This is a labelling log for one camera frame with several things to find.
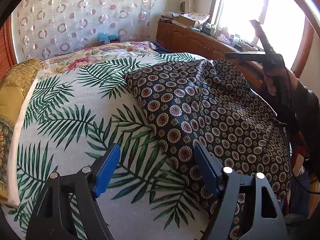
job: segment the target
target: pillow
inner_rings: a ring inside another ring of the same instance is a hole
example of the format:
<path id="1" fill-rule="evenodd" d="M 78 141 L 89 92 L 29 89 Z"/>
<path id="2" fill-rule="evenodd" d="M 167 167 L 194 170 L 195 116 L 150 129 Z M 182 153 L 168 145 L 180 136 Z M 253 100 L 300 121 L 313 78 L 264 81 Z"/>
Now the pillow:
<path id="1" fill-rule="evenodd" d="M 207 192 L 193 157 L 197 143 L 240 174 L 263 172 L 278 200 L 285 198 L 290 173 L 276 114 L 231 62 L 169 61 L 124 78 L 159 143 L 209 216 L 217 200 Z M 244 195 L 238 202 L 236 214 Z M 238 229 L 235 223 L 232 234 Z"/>
<path id="2" fill-rule="evenodd" d="M 0 201 L 7 202 L 7 161 L 13 130 L 23 101 L 40 68 L 40 60 L 29 59 L 13 66 L 0 83 Z"/>

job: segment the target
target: metal bolt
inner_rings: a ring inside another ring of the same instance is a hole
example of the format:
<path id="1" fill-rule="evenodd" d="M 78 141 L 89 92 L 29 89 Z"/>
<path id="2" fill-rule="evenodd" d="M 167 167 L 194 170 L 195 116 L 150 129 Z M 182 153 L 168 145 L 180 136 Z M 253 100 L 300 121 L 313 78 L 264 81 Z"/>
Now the metal bolt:
<path id="1" fill-rule="evenodd" d="M 82 168 L 82 172 L 83 173 L 89 173 L 91 171 L 91 168 L 90 167 L 84 167 Z"/>
<path id="2" fill-rule="evenodd" d="M 224 168 L 223 168 L 223 171 L 224 171 L 225 173 L 227 173 L 227 174 L 230 174 L 230 173 L 232 173 L 232 168 L 230 168 L 230 167 L 224 167 Z"/>
<path id="3" fill-rule="evenodd" d="M 264 174 L 261 172 L 258 172 L 256 175 L 257 175 L 258 179 L 264 179 L 264 177 L 265 177 Z"/>
<path id="4" fill-rule="evenodd" d="M 50 174 L 51 179 L 55 179 L 56 177 L 58 177 L 58 173 L 54 172 Z"/>

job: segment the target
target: cabinet door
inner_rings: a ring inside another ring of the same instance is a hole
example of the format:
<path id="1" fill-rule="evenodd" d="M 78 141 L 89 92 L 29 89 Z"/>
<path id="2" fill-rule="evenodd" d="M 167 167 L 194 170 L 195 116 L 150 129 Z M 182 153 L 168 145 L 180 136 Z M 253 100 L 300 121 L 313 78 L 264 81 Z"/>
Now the cabinet door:
<path id="1" fill-rule="evenodd" d="M 203 56 L 207 59 L 218 60 L 219 58 L 225 58 L 225 52 L 231 52 L 230 49 L 223 43 L 210 39 L 207 43 L 207 48 L 205 50 L 206 54 Z"/>
<path id="2" fill-rule="evenodd" d="M 190 39 L 188 41 L 188 52 L 204 57 L 206 42 L 200 33 L 190 32 Z"/>
<path id="3" fill-rule="evenodd" d="M 158 22 L 157 38 L 156 41 L 163 47 L 167 45 L 168 28 L 165 22 Z"/>
<path id="4" fill-rule="evenodd" d="M 172 52 L 187 52 L 186 42 L 186 30 L 179 26 L 169 25 L 169 32 L 168 32 L 168 45 L 166 49 Z"/>

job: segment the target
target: floral bedding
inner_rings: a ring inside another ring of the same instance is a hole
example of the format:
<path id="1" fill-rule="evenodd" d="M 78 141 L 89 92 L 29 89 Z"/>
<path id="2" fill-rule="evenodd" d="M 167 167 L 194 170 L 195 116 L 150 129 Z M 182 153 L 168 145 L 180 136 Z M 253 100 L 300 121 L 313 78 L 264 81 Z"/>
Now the floral bedding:
<path id="1" fill-rule="evenodd" d="M 113 59 L 40 81 L 21 132 L 17 178 L 21 205 L 2 206 L 23 239 L 48 176 L 78 172 L 111 143 L 121 158 L 106 193 L 97 199 L 115 240 L 200 239 L 208 224 L 197 196 L 175 171 L 122 75 L 165 61 L 202 59 L 188 53 Z M 70 196 L 78 236 L 87 239 Z"/>
<path id="2" fill-rule="evenodd" d="M 56 56 L 41 63 L 37 77 L 40 80 L 66 71 L 105 62 L 112 59 L 130 58 L 158 54 L 155 46 L 149 41 L 110 43 L 99 47 L 83 49 L 63 56 Z"/>

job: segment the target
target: bottle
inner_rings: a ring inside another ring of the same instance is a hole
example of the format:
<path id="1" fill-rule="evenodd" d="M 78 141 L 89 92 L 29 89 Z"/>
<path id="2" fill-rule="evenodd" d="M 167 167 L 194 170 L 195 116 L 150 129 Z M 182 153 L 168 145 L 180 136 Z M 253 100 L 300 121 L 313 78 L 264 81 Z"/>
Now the bottle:
<path id="1" fill-rule="evenodd" d="M 218 38 L 221 33 L 222 33 L 222 29 L 221 28 L 217 28 L 216 33 L 214 34 L 214 37 Z"/>
<path id="2" fill-rule="evenodd" d="M 239 43 L 240 40 L 240 35 L 239 34 L 235 34 L 235 36 L 233 37 L 233 41 L 231 43 L 231 46 L 234 47 L 236 44 Z"/>
<path id="3" fill-rule="evenodd" d="M 217 27 L 215 25 L 211 25 L 211 29 L 210 29 L 210 35 L 214 36 L 216 33 Z"/>

